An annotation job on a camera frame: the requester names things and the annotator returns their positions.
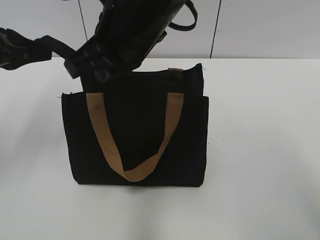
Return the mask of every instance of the white tabletop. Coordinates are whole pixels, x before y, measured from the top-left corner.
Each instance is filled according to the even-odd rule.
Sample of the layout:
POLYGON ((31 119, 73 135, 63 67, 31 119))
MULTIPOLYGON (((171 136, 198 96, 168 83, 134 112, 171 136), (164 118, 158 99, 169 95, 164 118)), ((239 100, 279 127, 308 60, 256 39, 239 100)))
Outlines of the white tabletop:
POLYGON ((63 129, 63 61, 0 70, 1 240, 319 240, 320 60, 202 63, 210 97, 200 188, 78 185, 63 129))

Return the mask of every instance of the brown strap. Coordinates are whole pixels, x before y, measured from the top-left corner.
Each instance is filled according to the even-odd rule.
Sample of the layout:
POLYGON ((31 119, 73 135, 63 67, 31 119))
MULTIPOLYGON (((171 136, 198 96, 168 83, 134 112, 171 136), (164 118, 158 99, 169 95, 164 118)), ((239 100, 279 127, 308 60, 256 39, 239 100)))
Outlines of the brown strap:
POLYGON ((184 70, 181 68, 168 68, 168 71, 175 72, 178 78, 182 79, 184 70))
POLYGON ((184 95, 183 93, 168 93, 165 113, 164 138, 159 151, 134 169, 128 171, 124 171, 118 148, 110 131, 108 117, 106 114, 104 94, 101 92, 87 93, 86 102, 92 127, 106 161, 115 172, 120 174, 128 181, 138 182, 145 179, 155 170, 162 154, 164 153, 180 120, 181 111, 184 104, 184 95))

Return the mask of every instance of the bag handle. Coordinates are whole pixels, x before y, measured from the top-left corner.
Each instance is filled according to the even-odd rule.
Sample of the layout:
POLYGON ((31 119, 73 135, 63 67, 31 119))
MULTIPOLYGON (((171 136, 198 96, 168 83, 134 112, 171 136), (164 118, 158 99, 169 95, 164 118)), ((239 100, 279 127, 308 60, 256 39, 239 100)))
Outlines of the bag handle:
POLYGON ((197 21, 198 21, 197 10, 196 10, 196 8, 195 8, 195 6, 194 6, 194 4, 192 3, 191 0, 186 0, 185 5, 190 9, 190 11, 191 11, 191 13, 192 13, 192 15, 194 17, 194 23, 191 24, 190 26, 181 26, 181 25, 178 25, 178 24, 175 24, 175 23, 171 22, 169 24, 170 28, 172 28, 174 30, 186 32, 186 31, 191 31, 196 27, 197 21))
POLYGON ((128 181, 138 182, 145 179, 155 170, 173 133, 175 132, 184 104, 184 94, 168 93, 164 124, 164 138, 158 152, 134 169, 128 171, 124 171, 121 156, 110 130, 108 117, 106 114, 104 94, 102 92, 87 93, 86 102, 92 127, 109 166, 128 181))

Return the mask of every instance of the black fabric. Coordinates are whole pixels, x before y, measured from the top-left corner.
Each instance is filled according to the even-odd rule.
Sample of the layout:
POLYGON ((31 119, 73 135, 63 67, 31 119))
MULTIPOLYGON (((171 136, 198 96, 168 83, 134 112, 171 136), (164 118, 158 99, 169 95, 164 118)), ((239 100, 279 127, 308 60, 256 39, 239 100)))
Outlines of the black fabric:
MULTIPOLYGON (((86 94, 63 94, 63 124, 74 179, 79 184, 90 185, 199 187, 206 169, 209 111, 209 99, 203 96, 200 69, 199 64, 183 71, 180 82, 176 83, 179 87, 185 84, 185 80, 189 82, 180 88, 184 89, 182 92, 189 93, 184 95, 179 124, 154 172, 139 182, 127 181, 108 165, 90 121, 86 94)), ((164 72, 177 74, 170 70, 160 73, 164 72)), ((125 89, 125 84, 115 84, 104 91, 108 122, 125 171, 157 153, 164 138, 170 91, 155 89, 154 85, 171 79, 156 79, 159 72, 146 74, 148 77, 145 79, 149 78, 153 84, 145 85, 143 82, 145 88, 125 89)))
POLYGON ((167 91, 171 93, 185 93, 194 96, 203 96, 204 79, 203 68, 199 63, 195 67, 182 72, 163 70, 157 72, 124 73, 110 79, 105 84, 95 80, 94 73, 88 71, 81 76, 83 91, 86 93, 100 93, 108 90, 121 91, 167 91))

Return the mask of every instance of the black handle loop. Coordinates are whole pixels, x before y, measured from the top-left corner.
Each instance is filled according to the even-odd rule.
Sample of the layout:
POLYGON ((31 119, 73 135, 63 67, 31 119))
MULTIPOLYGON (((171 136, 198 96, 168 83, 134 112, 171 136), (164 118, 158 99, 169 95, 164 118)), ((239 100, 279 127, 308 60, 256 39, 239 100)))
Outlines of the black handle loop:
POLYGON ((194 6, 194 4, 192 3, 191 0, 186 0, 185 2, 185 5, 190 9, 193 17, 194 17, 194 23, 189 25, 189 26, 182 26, 182 25, 178 25, 178 24, 175 24, 173 22, 171 22, 169 24, 169 27, 174 29, 174 30, 178 30, 178 31, 183 31, 183 32, 187 32, 187 31, 191 31, 193 30, 196 25, 197 25, 197 21, 198 21, 198 13, 197 13, 197 10, 194 6))

